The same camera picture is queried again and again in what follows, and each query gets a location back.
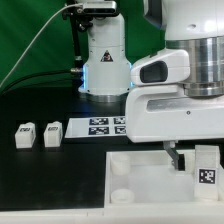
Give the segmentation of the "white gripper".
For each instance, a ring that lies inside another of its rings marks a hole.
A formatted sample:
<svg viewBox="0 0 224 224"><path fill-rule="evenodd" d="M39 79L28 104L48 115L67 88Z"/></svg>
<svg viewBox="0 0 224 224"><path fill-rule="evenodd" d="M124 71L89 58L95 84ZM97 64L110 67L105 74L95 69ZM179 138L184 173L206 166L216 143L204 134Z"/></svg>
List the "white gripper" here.
<svg viewBox="0 0 224 224"><path fill-rule="evenodd" d="M178 171L185 171L180 140L224 138L224 37L168 41L137 61L127 97L127 136L163 141Z"/></svg>

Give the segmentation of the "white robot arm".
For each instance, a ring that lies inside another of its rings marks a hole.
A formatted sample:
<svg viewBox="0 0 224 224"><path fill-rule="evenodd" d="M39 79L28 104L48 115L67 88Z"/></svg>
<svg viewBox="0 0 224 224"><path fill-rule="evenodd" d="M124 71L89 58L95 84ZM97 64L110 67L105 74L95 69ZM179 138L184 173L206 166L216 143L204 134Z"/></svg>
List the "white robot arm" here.
<svg viewBox="0 0 224 224"><path fill-rule="evenodd" d="M130 65L104 35L84 65L92 95L126 100L133 142L224 137L224 0L143 0L144 16L165 31L165 48Z"/></svg>

